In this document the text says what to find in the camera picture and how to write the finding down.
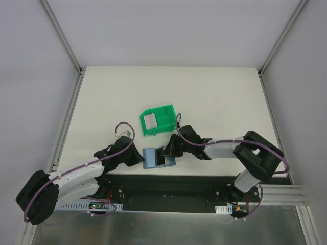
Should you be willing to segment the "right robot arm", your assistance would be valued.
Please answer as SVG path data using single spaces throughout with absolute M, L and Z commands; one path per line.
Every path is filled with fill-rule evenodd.
M 167 146 L 156 151 L 159 157 L 179 158 L 184 153 L 190 153 L 199 160 L 230 158 L 242 163 L 245 169 L 231 185 L 220 191 L 221 198 L 231 204 L 246 198 L 255 185 L 269 181 L 284 157 L 280 149 L 255 131 L 248 131 L 236 139 L 215 140 L 200 137 L 191 125 L 178 128 Z

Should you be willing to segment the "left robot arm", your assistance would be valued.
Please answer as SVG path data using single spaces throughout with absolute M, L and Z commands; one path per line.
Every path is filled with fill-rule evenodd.
M 24 212 L 24 221 L 38 225 L 62 205 L 79 198 L 107 198 L 110 187 L 105 175 L 119 164 L 131 167 L 141 162 L 144 158 L 132 139 L 121 136 L 76 167 L 51 173 L 36 171 L 17 195 L 16 202 Z

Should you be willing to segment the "blue leather card holder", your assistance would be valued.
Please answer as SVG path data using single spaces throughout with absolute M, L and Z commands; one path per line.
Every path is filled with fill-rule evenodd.
M 157 148 L 146 148 L 143 149 L 143 169 L 155 169 L 163 167 L 171 167 L 176 165 L 176 160 L 174 157 L 165 157 L 165 164 L 156 164 L 155 163 L 155 150 Z

